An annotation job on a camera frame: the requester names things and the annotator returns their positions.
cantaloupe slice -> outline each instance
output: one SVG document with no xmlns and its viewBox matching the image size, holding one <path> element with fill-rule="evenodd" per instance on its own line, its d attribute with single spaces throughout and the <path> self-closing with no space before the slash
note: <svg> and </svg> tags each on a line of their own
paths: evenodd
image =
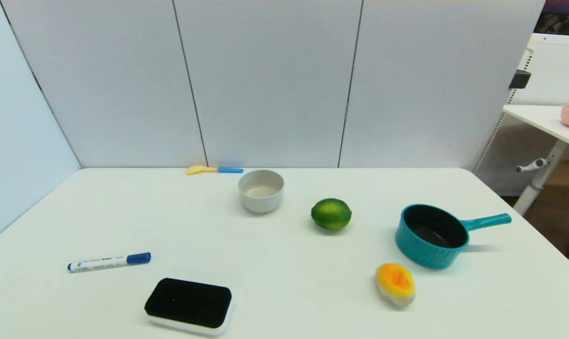
<svg viewBox="0 0 569 339">
<path fill-rule="evenodd" d="M 377 268 L 374 274 L 379 293 L 398 306 L 414 301 L 415 287 L 412 273 L 401 264 L 388 263 Z"/>
</svg>

green lime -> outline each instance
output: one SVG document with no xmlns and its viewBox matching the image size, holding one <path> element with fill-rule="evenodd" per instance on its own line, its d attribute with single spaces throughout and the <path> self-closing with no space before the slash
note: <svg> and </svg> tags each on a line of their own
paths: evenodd
<svg viewBox="0 0 569 339">
<path fill-rule="evenodd" d="M 351 220 L 351 210 L 345 202 L 328 198 L 320 200 L 312 208 L 312 219 L 324 229 L 342 229 Z"/>
</svg>

yellow spoon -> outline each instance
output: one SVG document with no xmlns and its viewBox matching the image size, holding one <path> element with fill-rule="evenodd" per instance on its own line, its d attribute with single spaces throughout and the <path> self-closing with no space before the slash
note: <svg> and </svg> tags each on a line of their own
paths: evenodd
<svg viewBox="0 0 569 339">
<path fill-rule="evenodd" d="M 203 173 L 203 172 L 242 173 L 243 169 L 242 168 L 233 168 L 233 167 L 222 167 L 222 166 L 207 167 L 207 166 L 201 166 L 201 165 L 194 165 L 194 166 L 188 167 L 186 169 L 186 174 L 188 174 L 188 175 Z"/>
</svg>

desk leg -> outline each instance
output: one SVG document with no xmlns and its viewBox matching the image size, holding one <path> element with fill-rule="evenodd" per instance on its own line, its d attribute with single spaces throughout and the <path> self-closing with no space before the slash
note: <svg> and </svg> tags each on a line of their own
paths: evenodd
<svg viewBox="0 0 569 339">
<path fill-rule="evenodd" d="M 528 211 L 528 208 L 532 206 L 532 203 L 536 200 L 540 191 L 544 189 L 550 174 L 552 174 L 556 165 L 561 161 L 566 148 L 567 144 L 564 141 L 556 141 L 549 155 L 546 157 L 549 164 L 538 170 L 528 187 L 521 193 L 521 197 L 519 197 L 515 206 L 513 206 L 519 214 L 524 215 L 525 212 Z"/>
</svg>

white wall panel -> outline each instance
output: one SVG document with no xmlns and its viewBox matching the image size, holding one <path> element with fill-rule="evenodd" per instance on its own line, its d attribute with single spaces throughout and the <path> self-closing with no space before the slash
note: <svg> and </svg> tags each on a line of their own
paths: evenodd
<svg viewBox="0 0 569 339">
<path fill-rule="evenodd" d="M 176 0 L 210 165 L 336 167 L 360 0 Z"/>
<path fill-rule="evenodd" d="M 79 169 L 0 7 L 0 233 Z"/>
<path fill-rule="evenodd" d="M 543 0 L 365 0 L 341 167 L 469 168 Z"/>
<path fill-rule="evenodd" d="M 4 0 L 85 167 L 205 163 L 171 0 Z"/>
</svg>

